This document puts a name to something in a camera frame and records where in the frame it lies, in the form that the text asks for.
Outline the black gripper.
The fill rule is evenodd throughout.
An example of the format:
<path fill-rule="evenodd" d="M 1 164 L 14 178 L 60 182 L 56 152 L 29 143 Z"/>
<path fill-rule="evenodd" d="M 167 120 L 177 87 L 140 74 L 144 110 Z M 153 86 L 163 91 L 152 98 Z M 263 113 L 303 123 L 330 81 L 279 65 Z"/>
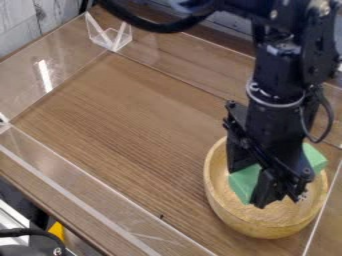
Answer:
<path fill-rule="evenodd" d="M 299 201 L 315 173 L 302 144 L 318 112 L 311 98 L 291 106 L 267 106 L 251 100 L 225 103 L 227 168 L 229 173 L 253 164 L 261 167 L 249 203 L 263 209 L 286 196 Z"/>

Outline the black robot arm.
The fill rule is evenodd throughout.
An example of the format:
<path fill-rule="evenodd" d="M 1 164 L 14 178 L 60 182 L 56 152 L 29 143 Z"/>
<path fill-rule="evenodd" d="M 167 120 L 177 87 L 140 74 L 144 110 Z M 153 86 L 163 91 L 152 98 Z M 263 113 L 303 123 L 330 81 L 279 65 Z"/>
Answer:
<path fill-rule="evenodd" d="M 338 0 L 171 0 L 185 16 L 167 23 L 147 20 L 117 0 L 95 0 L 133 27 L 153 33 L 179 33 L 216 12 L 251 22 L 256 50 L 245 83 L 245 105 L 225 102 L 227 168 L 235 174 L 257 167 L 247 203 L 261 209 L 275 201 L 298 201 L 316 172 L 303 142 L 322 142 L 334 126 L 332 106 L 323 83 L 336 73 Z"/>

